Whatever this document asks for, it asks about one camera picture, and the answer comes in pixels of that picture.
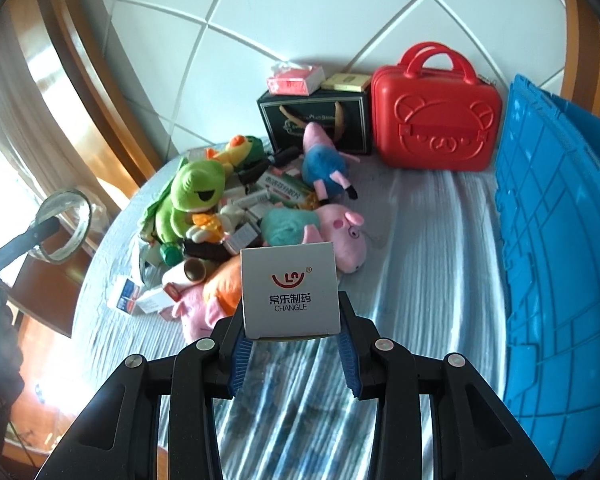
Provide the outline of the clear round glass dish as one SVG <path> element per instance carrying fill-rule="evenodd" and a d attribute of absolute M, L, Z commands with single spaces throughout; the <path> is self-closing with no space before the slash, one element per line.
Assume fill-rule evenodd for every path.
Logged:
<path fill-rule="evenodd" d="M 78 252 L 92 226 L 92 203 L 77 188 L 53 192 L 42 201 L 31 223 L 45 233 L 28 255 L 59 266 Z"/>

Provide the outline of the white changle medicine box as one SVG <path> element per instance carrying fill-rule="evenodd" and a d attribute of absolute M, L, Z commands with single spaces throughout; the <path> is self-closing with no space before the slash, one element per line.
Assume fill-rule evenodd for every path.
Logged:
<path fill-rule="evenodd" d="M 340 333 L 337 268 L 330 243 L 245 249 L 242 316 L 251 340 Z"/>

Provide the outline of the dark wooden cabinet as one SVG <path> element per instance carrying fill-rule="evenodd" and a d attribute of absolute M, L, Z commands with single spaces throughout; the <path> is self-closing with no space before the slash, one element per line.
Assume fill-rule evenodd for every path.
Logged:
<path fill-rule="evenodd" d="M 76 303 L 92 256 L 80 248 L 63 263 L 53 264 L 26 255 L 9 287 L 9 299 L 51 330 L 70 337 Z"/>

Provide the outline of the beige curtain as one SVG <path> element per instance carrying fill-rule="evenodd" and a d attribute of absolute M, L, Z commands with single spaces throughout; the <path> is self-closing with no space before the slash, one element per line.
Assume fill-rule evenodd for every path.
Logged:
<path fill-rule="evenodd" d="M 34 81 L 12 17 L 0 10 L 0 152 L 38 200 L 76 188 L 92 203 L 92 230 L 105 233 L 121 207 L 102 186 L 111 177 L 102 157 L 61 128 Z"/>

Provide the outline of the green lid jar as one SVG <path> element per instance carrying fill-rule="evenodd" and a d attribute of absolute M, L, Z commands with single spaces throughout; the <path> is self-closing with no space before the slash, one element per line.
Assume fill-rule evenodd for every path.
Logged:
<path fill-rule="evenodd" d="M 179 244 L 176 243 L 164 243 L 159 249 L 160 256 L 163 263 L 169 268 L 173 268 L 180 264 L 183 259 L 183 251 Z"/>

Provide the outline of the green frog plush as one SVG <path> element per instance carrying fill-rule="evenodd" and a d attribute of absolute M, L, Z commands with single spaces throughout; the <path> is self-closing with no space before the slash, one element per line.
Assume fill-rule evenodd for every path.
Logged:
<path fill-rule="evenodd" d="M 225 169 L 215 159 L 184 158 L 172 180 L 140 219 L 140 238 L 147 243 L 175 244 L 185 240 L 193 215 L 205 214 L 225 190 Z"/>

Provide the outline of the teal dress pig plush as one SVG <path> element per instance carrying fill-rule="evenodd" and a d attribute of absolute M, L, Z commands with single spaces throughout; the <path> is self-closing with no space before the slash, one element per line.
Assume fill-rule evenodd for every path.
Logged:
<path fill-rule="evenodd" d="M 260 230 L 268 246 L 332 243 L 337 269 L 352 274 L 367 257 L 364 223 L 362 214 L 338 204 L 315 210 L 274 207 L 260 221 Z"/>

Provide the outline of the blue plastic storage crate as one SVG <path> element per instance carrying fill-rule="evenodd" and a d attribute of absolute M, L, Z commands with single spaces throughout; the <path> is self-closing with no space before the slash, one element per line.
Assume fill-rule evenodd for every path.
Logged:
<path fill-rule="evenodd" d="M 495 177 L 504 401 L 565 479 L 600 455 L 600 118 L 517 76 Z"/>

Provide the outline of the orange green duck plush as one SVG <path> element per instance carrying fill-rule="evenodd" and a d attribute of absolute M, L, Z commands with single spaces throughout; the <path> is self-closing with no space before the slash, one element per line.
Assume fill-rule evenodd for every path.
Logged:
<path fill-rule="evenodd" d="M 206 159 L 219 162 L 226 174 L 242 170 L 264 159 L 263 143 L 255 136 L 234 136 L 221 151 L 206 149 Z"/>

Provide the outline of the blue dress pig plush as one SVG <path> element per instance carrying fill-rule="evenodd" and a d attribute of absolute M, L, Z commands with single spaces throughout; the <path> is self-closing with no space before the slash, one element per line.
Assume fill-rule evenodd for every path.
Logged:
<path fill-rule="evenodd" d="M 309 122 L 302 138 L 303 159 L 301 177 L 314 189 L 318 202 L 325 205 L 338 195 L 346 194 L 350 200 L 358 198 L 358 192 L 349 180 L 349 160 L 354 156 L 343 154 L 317 122 Z"/>

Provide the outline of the red bear suitcase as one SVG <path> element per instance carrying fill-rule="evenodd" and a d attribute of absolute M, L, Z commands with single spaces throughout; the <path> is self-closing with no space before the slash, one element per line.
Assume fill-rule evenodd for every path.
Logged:
<path fill-rule="evenodd" d="M 502 114 L 493 84 L 464 55 L 421 42 L 370 82 L 375 151 L 390 167 L 480 172 L 489 166 Z"/>

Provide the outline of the black gift box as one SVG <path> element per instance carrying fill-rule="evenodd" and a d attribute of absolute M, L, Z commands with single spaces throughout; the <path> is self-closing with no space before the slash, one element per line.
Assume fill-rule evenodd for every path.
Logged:
<path fill-rule="evenodd" d="M 370 92 L 316 90 L 310 96 L 274 96 L 257 100 L 268 138 L 278 150 L 302 147 L 304 128 L 317 122 L 339 151 L 370 155 L 373 151 Z"/>

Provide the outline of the small pink tissue pack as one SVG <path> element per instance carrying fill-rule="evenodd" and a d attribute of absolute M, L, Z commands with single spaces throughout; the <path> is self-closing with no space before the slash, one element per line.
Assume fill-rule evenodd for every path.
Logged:
<path fill-rule="evenodd" d="M 286 62 L 272 67 L 266 86 L 274 96 L 310 96 L 324 80 L 322 66 Z"/>

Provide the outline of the gold flat box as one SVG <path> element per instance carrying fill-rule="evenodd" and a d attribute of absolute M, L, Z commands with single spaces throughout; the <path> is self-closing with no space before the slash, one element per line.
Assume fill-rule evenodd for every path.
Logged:
<path fill-rule="evenodd" d="M 372 76 L 367 74 L 336 73 L 321 82 L 323 90 L 363 92 L 370 85 Z"/>

